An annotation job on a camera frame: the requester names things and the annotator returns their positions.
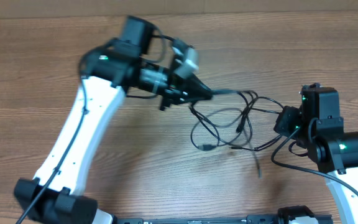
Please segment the black cable silver plug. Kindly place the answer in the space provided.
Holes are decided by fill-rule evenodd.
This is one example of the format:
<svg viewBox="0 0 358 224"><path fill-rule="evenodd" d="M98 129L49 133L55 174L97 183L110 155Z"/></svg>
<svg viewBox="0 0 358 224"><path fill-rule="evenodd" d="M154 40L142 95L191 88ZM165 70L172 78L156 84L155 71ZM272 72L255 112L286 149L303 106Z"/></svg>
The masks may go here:
<svg viewBox="0 0 358 224"><path fill-rule="evenodd" d="M251 152L252 157L254 158L254 161L256 164L258 178L261 179L262 178L262 169L260 167L260 162L256 155L256 152L263 151L264 149L274 145L276 142L278 142L278 140L280 140L282 138L282 136L277 135L273 139L267 141L266 143L261 144L260 146L257 146L257 147L252 146L251 140L254 135L254 130L253 130L249 115L250 115L251 111L259 111L262 113L270 113L270 114L279 114L279 112L275 111L275 110L265 110L265 109L256 108L255 104L258 100L270 101L270 102L278 105L281 109L284 109L284 106L281 103L279 103L278 101L268 98L268 97L265 97L265 96L256 96L255 98L251 98L250 101L245 96L242 96L242 98L246 104L244 109L223 108L223 109L214 111L208 115L204 115L201 112L199 112L198 110L196 110L195 104L192 103L189 106L189 109L190 109L190 112L196 117L198 122L191 129L190 141L191 141L192 145L200 151L212 151L213 149L216 149L217 147L229 146L231 149L234 149L234 150L245 150L245 151ZM224 112L224 111L238 111L239 115L233 121L231 121L230 123L227 123L227 124L216 124L210 120L210 117L212 117L220 112ZM231 140L228 140L228 141L224 140L219 133L219 128L229 128L236 123L238 123L236 126L236 130L235 130L236 136L233 137ZM194 141L194 131L199 125L202 125L202 127L204 127L207 130L207 132L209 132L212 135L212 137L216 139L216 141L217 141L216 144L196 145L196 143Z"/></svg>

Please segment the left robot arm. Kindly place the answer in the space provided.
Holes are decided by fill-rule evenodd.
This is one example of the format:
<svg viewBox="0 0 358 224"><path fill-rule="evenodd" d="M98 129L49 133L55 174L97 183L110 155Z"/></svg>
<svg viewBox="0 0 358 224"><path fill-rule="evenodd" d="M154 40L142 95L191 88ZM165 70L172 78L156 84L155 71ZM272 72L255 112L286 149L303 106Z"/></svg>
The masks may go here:
<svg viewBox="0 0 358 224"><path fill-rule="evenodd" d="M85 196L93 157L110 119L130 88L160 96L160 109L210 100L197 77L195 48L166 36L154 24L129 16L119 37L85 53L70 114L44 163L30 180L19 179L14 196L22 218L39 223L113 224L116 217Z"/></svg>

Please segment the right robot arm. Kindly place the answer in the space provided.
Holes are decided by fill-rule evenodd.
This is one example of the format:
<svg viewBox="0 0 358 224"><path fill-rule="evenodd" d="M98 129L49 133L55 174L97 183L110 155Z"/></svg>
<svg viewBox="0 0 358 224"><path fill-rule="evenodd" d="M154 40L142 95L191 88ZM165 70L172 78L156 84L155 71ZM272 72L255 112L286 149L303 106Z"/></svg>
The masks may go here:
<svg viewBox="0 0 358 224"><path fill-rule="evenodd" d="M274 164L321 176L336 203L343 223L358 223L358 132L345 132L339 93L319 83L304 85L301 105L285 106L274 130L285 142L307 150L317 170Z"/></svg>

